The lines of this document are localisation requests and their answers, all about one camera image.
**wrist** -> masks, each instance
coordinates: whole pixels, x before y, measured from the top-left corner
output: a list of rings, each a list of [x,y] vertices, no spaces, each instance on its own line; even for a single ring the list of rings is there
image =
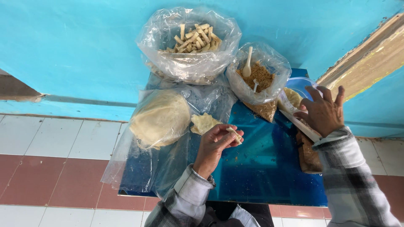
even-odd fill
[[[201,168],[199,165],[195,165],[194,164],[194,166],[192,166],[192,169],[199,175],[199,176],[201,176],[202,178],[204,178],[205,180],[207,180],[208,178],[209,178],[209,176],[210,176],[210,173],[208,173],[208,172],[206,172],[206,171],[204,171],[204,169],[203,168]]]
[[[325,132],[318,132],[318,133],[320,133],[320,135],[323,137],[323,138],[326,138],[329,134],[331,134],[332,132],[334,132],[334,131],[336,131],[336,130],[338,130],[338,129],[341,129],[341,128],[343,128],[343,127],[345,127],[345,125],[338,125],[338,126],[335,126],[335,127],[333,127],[334,129],[331,129],[331,130],[329,130],[329,131],[325,131]]]

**shirt cuff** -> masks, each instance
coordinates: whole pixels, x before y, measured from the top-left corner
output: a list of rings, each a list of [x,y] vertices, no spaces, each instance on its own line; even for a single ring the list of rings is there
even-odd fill
[[[318,151],[323,171],[329,168],[354,168],[365,163],[359,145],[347,126],[316,142],[313,150]]]
[[[192,168],[194,164],[190,164],[182,173],[182,176],[174,185],[174,190],[179,197],[185,201],[201,206],[208,199],[209,191],[214,189],[216,184],[213,177],[210,175],[208,180],[199,176]]]

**finger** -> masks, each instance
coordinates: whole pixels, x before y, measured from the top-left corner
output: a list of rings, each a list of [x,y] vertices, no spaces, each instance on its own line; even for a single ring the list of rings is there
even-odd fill
[[[224,135],[228,134],[229,131],[221,131],[218,134],[216,134],[217,140],[220,140]],[[244,135],[244,132],[242,130],[236,130],[236,133],[239,134],[240,136]]]
[[[323,93],[324,100],[326,100],[329,103],[332,103],[331,91],[328,88],[326,88],[324,86],[317,86],[317,90],[319,90]]]
[[[233,132],[227,133],[225,136],[223,136],[222,139],[216,142],[216,146],[220,149],[225,149],[234,141],[235,138],[236,138],[235,133]]]
[[[302,101],[300,101],[300,106],[304,105],[306,109],[310,109],[313,103],[314,102],[312,102],[310,99],[302,99]]]
[[[314,89],[312,86],[306,86],[305,89],[310,93],[313,101],[316,102],[322,99],[320,93],[318,93],[318,90]]]
[[[237,142],[235,142],[235,141],[233,141],[231,144],[230,144],[230,147],[237,147],[238,146],[238,144],[237,144]]]
[[[213,134],[217,135],[221,131],[226,131],[226,129],[229,127],[233,128],[234,130],[237,129],[237,126],[232,125],[232,124],[217,124],[217,125],[213,126],[213,128],[211,128],[206,133],[213,133]]]
[[[294,113],[293,116],[295,116],[297,118],[301,118],[301,119],[303,119],[305,121],[309,117],[309,115],[307,113],[302,112],[302,111]]]
[[[338,106],[342,107],[342,104],[344,103],[344,95],[345,95],[345,89],[343,86],[338,87],[338,95],[335,98],[335,104]]]
[[[301,110],[301,111],[307,111],[307,108],[306,108],[305,105],[300,105],[300,110]]]

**red floor tile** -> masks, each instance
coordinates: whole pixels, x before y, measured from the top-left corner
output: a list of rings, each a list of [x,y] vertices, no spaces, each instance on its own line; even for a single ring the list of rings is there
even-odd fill
[[[0,204],[45,206],[66,158],[24,156]]]
[[[156,197],[146,197],[144,211],[152,211],[159,201],[160,199]]]
[[[68,158],[49,206],[95,208],[107,160]]]
[[[330,210],[328,209],[328,207],[324,207],[323,212],[324,212],[325,219],[331,219],[331,213],[330,213]]]
[[[279,205],[269,205],[269,211],[271,212],[272,217],[280,217],[280,208]]]
[[[280,215],[284,218],[310,218],[323,219],[324,213],[321,207],[313,206],[284,206],[279,205]]]
[[[22,158],[21,155],[0,155],[0,198]]]
[[[404,177],[373,175],[380,190],[386,195],[392,214],[404,222]]]
[[[118,195],[119,190],[112,189],[111,185],[102,187],[97,209],[112,210],[141,210],[145,207],[146,197]]]

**white floor tile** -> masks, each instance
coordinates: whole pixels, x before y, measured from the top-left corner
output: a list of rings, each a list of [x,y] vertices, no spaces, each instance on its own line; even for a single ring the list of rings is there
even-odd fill
[[[404,176],[404,141],[382,140],[373,144],[387,175]]]
[[[118,145],[119,140],[121,139],[122,133],[124,133],[127,126],[128,126],[128,123],[121,124],[121,128],[119,129],[119,133],[118,133],[118,138],[116,139],[116,143],[114,146],[114,151],[115,151],[115,147]]]
[[[150,213],[151,213],[150,211],[143,211],[143,218],[142,218],[142,225],[141,225],[141,227],[144,227],[144,226],[145,226],[146,219],[147,219],[147,217],[149,216]]]
[[[39,227],[90,227],[93,209],[47,207]]]
[[[91,227],[140,227],[143,211],[96,209]]]
[[[272,222],[274,223],[274,227],[283,227],[282,218],[273,217]]]
[[[325,219],[282,218],[283,227],[326,227]]]
[[[0,122],[0,154],[23,155],[44,118],[6,115]]]
[[[369,165],[372,171],[372,174],[387,175],[372,141],[370,139],[359,138],[357,142],[360,150],[362,151],[363,157],[366,159],[366,163]]]
[[[82,122],[45,118],[25,155],[67,158]]]
[[[120,126],[119,122],[85,120],[69,158],[110,160]]]
[[[44,212],[44,206],[0,205],[0,225],[38,227]]]

